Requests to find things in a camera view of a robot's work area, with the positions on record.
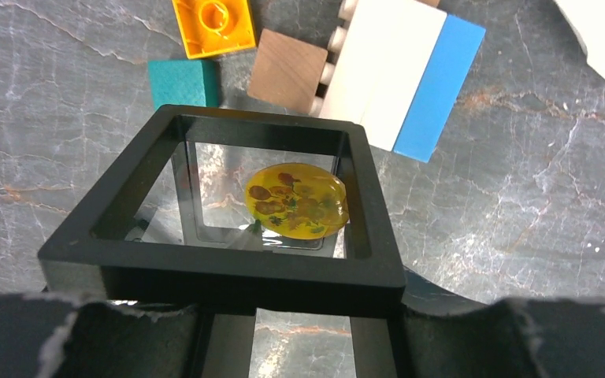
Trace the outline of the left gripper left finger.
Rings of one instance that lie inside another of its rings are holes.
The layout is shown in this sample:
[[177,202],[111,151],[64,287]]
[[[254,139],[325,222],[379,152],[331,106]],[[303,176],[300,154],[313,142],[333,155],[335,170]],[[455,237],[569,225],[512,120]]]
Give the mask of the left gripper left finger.
[[198,377],[207,314],[69,295],[0,295],[0,377]]

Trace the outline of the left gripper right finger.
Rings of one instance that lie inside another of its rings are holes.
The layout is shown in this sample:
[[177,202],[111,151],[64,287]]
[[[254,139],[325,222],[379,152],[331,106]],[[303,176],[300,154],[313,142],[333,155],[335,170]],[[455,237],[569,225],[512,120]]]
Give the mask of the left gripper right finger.
[[391,269],[388,286],[414,377],[605,377],[603,296],[484,304],[409,269]]

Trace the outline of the yellow sunflower brooch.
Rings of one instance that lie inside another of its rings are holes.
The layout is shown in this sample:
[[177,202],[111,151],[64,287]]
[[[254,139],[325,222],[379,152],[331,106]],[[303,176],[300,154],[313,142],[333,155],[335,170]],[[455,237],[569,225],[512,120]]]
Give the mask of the yellow sunflower brooch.
[[316,165],[283,163],[256,172],[245,202],[264,228],[290,239],[322,239],[350,220],[344,183]]

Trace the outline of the black frame display box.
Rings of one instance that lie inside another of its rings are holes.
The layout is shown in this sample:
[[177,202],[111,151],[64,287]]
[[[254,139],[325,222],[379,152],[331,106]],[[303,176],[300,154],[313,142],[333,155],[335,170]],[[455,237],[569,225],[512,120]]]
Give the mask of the black frame display box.
[[[347,189],[345,256],[334,236],[269,236],[246,251],[229,240],[243,210],[203,200],[199,144],[225,146],[228,162],[264,150],[321,155]],[[135,215],[165,165],[175,172],[183,242],[128,240]],[[198,106],[160,107],[38,254],[48,289],[107,299],[195,305],[186,372],[230,377],[248,370],[247,323],[256,309],[347,316],[360,377],[404,377],[406,275],[366,133],[339,120]]]

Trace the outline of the white and blue block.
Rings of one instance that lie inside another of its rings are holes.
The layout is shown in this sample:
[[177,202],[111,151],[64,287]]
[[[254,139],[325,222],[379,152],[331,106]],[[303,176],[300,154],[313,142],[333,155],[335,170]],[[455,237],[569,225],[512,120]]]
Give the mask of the white and blue block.
[[310,115],[363,126],[371,146],[428,162],[485,28],[424,2],[344,1]]

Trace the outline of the teal small block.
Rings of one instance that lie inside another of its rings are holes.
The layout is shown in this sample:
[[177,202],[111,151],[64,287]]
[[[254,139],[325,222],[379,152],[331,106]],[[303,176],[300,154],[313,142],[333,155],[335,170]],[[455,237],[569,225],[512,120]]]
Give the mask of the teal small block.
[[217,64],[207,59],[149,61],[154,110],[163,105],[219,107]]

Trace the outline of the brown wooden cube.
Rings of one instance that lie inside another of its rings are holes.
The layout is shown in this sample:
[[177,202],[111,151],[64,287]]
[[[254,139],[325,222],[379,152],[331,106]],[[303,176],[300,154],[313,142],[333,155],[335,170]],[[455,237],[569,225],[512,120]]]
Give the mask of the brown wooden cube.
[[329,84],[335,65],[328,51],[299,39],[265,29],[247,88],[247,95],[312,117],[321,112],[320,85]]

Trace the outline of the yellow lego brick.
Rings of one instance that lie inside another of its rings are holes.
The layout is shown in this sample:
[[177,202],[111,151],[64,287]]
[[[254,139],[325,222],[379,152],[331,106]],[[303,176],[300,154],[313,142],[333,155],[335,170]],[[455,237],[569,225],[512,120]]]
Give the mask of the yellow lego brick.
[[173,0],[187,58],[200,59],[257,46],[247,0]]

